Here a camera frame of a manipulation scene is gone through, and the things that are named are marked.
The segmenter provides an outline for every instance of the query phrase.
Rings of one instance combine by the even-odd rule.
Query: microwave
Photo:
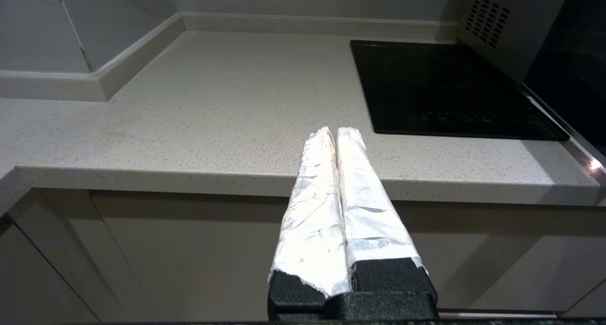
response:
[[[463,0],[457,37],[606,165],[606,0]]]

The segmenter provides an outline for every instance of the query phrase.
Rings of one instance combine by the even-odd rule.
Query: black glass cooktop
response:
[[[569,138],[465,45],[352,40],[351,50],[376,133]]]

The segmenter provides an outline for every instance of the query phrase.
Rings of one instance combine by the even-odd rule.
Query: kitchen countertop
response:
[[[392,199],[597,203],[558,142],[373,133],[350,39],[186,31],[110,102],[0,99],[0,214],[30,187],[289,196],[324,125]]]

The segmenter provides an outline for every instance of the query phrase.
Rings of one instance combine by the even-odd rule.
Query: black foam padding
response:
[[[303,285],[301,279],[283,271],[274,271],[267,296],[267,314],[270,320],[284,321],[284,314],[322,314],[325,297],[314,288]]]
[[[325,319],[344,321],[402,321],[439,319],[427,293],[353,292],[331,297],[324,304]]]
[[[353,264],[353,292],[426,293],[437,304],[437,292],[423,267],[411,258],[363,260]]]

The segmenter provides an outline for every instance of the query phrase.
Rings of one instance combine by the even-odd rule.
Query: cooktop burner ring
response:
[[[411,86],[456,90],[474,82],[467,66],[438,55],[396,54],[383,61],[383,68]]]

